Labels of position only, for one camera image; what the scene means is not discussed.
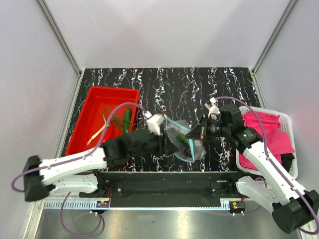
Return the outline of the green fake chili pepper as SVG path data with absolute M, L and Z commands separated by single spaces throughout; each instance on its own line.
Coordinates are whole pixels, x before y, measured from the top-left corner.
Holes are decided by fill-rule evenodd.
M 188 140 L 184 134 L 180 134 L 178 138 L 181 143 L 183 143 L 184 145 L 188 145 Z

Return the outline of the clear zip top bag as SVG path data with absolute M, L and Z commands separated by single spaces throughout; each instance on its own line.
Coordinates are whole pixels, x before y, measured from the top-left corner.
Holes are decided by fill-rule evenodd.
M 167 115 L 164 115 L 164 118 L 168 138 L 178 148 L 178 151 L 174 153 L 175 157 L 188 163 L 201 160 L 206 150 L 201 141 L 186 138 L 191 130 L 187 121 L 172 120 Z

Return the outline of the green fake vegetable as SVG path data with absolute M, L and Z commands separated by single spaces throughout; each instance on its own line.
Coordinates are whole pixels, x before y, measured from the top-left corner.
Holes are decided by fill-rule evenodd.
M 127 133 L 130 129 L 131 125 L 131 118 L 132 118 L 132 109 L 131 108 L 126 108 L 124 111 L 124 116 L 123 116 L 123 130 L 124 133 Z

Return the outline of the red fake pepper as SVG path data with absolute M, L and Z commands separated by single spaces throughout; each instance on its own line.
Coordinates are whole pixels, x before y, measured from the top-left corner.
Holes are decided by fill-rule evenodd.
M 105 143 L 106 141 L 111 139 L 113 133 L 114 133 L 114 126 L 113 125 L 108 126 L 101 143 Z

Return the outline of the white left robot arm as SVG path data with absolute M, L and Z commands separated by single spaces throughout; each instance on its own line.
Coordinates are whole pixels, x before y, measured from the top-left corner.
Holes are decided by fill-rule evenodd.
M 143 128 L 69 156 L 41 160 L 34 155 L 27 159 L 23 169 L 24 200 L 39 201 L 62 190 L 103 197 L 108 185 L 97 179 L 85 183 L 79 178 L 79 173 L 122 165 L 130 158 L 145 154 L 170 156 L 175 152 L 178 148 L 169 140 L 166 131 L 156 135 Z

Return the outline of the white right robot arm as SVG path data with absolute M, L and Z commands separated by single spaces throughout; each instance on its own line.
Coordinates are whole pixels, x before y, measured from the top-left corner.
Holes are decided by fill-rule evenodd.
M 235 198 L 241 194 L 253 199 L 287 234 L 311 221 L 317 223 L 318 192 L 308 191 L 284 169 L 267 148 L 266 136 L 244 125 L 240 109 L 236 105 L 219 108 L 215 103 L 206 103 L 205 107 L 208 114 L 202 115 L 186 138 L 206 142 L 217 137 L 227 139 L 233 148 L 255 165 L 269 185 L 266 188 L 250 176 L 243 176 L 226 185 L 228 195 Z

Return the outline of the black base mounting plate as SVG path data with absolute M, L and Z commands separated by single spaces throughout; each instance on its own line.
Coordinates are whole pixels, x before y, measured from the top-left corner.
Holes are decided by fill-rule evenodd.
M 153 210 L 220 207 L 220 199 L 241 198 L 235 181 L 243 172 L 107 172 L 98 173 L 98 190 L 81 198 L 111 197 L 111 208 Z

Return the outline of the pink cloth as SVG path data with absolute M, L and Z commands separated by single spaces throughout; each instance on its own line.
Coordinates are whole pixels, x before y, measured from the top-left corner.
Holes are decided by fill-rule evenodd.
M 279 121 L 280 116 L 275 114 L 262 113 L 262 112 L 257 112 L 257 114 L 266 132 L 267 147 L 281 164 L 282 155 L 295 153 L 295 150 L 293 149 L 291 145 L 291 141 L 287 133 L 280 131 L 280 127 L 281 127 L 281 124 Z M 246 127 L 254 128 L 257 131 L 257 133 L 262 138 L 264 138 L 260 124 L 257 118 L 255 117 L 255 115 L 251 111 L 248 111 L 246 114 L 242 114 L 242 117 L 244 120 L 244 125 Z

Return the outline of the white plastic basket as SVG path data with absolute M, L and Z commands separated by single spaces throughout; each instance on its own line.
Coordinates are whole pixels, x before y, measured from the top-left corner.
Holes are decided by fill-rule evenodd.
M 289 172 L 289 174 L 297 179 L 298 177 L 298 165 L 297 156 L 295 152 L 295 141 L 291 119 L 285 113 L 280 113 L 274 110 L 268 110 L 263 108 L 251 107 L 259 115 L 263 127 L 266 130 L 267 146 L 275 158 L 282 164 L 282 166 Z M 246 107 L 240 108 L 243 118 L 248 114 L 251 117 L 245 125 L 256 129 L 256 131 L 263 137 L 260 125 L 255 118 L 255 115 Z M 292 160 L 286 160 L 284 154 L 291 153 L 293 155 Z M 261 175 L 257 168 L 243 155 L 236 151 L 236 166 L 239 170 L 249 172 L 256 175 Z

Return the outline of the red plastic bin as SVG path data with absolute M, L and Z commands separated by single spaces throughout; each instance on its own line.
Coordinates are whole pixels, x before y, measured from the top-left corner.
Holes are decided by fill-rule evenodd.
M 138 103 L 140 91 L 137 89 L 91 87 L 84 101 L 65 155 L 79 153 L 95 147 L 100 135 L 90 138 L 104 125 L 104 120 L 116 106 L 132 102 Z

